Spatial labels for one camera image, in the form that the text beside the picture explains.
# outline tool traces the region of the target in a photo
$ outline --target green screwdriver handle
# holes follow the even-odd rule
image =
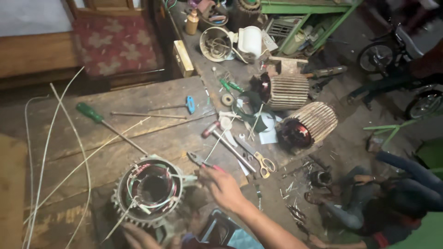
[[[100,114],[95,112],[95,110],[92,109],[92,107],[90,107],[89,105],[87,105],[87,104],[85,104],[83,102],[78,103],[75,108],[81,114],[83,114],[86,117],[94,120],[94,122],[96,122],[96,123],[101,123],[104,120],[103,116],[101,116]]]
[[[239,92],[241,92],[241,93],[244,92],[243,88],[239,87],[237,84],[235,84],[235,83],[232,82],[232,81],[229,81],[229,82],[228,82],[228,86],[234,88],[235,90],[237,90],[237,91],[239,91]]]
[[[219,79],[221,85],[226,89],[226,91],[229,92],[229,90],[231,90],[231,88],[228,86],[228,83],[224,80],[224,79]]]

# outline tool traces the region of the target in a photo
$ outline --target green metal frame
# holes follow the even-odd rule
[[[388,136],[388,138],[385,140],[385,142],[381,146],[382,149],[385,149],[386,145],[391,141],[391,139],[395,136],[395,134],[397,134],[397,132],[400,130],[400,128],[407,126],[407,125],[414,124],[417,121],[418,120],[413,119],[413,120],[408,120],[408,121],[402,123],[401,125],[400,124],[392,124],[392,125],[364,127],[363,130],[379,130],[379,131],[374,132],[374,135],[380,135],[385,132],[392,131],[391,134]]]
[[[342,3],[335,4],[329,0],[265,0],[262,1],[262,13],[264,14],[306,14],[302,19],[300,25],[295,26],[288,37],[283,41],[279,47],[277,56],[282,55],[283,50],[293,40],[294,35],[301,29],[303,24],[309,19],[312,14],[327,14],[327,13],[343,13],[338,17],[332,25],[314,42],[314,53],[325,42],[326,39],[335,31],[336,28],[355,10],[355,8],[362,3],[363,0],[356,0],[354,4]]]

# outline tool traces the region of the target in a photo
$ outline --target human arm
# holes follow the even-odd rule
[[[352,244],[327,244],[321,241],[317,236],[310,234],[309,241],[321,249],[367,249],[366,243],[360,241]]]
[[[308,248],[248,201],[231,175],[210,168],[202,168],[199,178],[209,188],[217,204],[235,213],[252,230],[264,248]]]

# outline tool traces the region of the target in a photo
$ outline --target yellow bottle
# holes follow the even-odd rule
[[[186,33],[188,35],[195,35],[195,33],[197,32],[197,25],[198,25],[197,10],[193,9],[192,12],[188,15],[186,21]]]

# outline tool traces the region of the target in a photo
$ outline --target gold scissors handle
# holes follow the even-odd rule
[[[268,158],[264,158],[259,152],[255,152],[254,157],[260,163],[260,175],[263,178],[268,178],[271,174],[269,171],[274,172],[276,167],[274,163]]]

